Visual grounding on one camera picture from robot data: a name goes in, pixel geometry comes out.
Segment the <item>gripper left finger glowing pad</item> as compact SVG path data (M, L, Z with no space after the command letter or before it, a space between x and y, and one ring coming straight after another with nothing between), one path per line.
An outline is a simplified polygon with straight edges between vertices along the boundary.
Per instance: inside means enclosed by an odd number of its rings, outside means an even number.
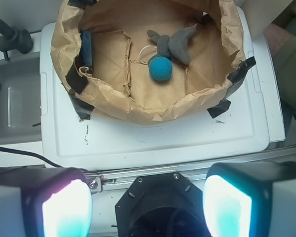
M92 195L77 168L0 168L0 237L85 237Z

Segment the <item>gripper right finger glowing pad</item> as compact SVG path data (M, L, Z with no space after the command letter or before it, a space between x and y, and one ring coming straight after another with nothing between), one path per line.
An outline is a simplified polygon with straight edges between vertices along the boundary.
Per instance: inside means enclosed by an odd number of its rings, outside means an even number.
M296 237L296 161L213 164L203 211L214 237Z

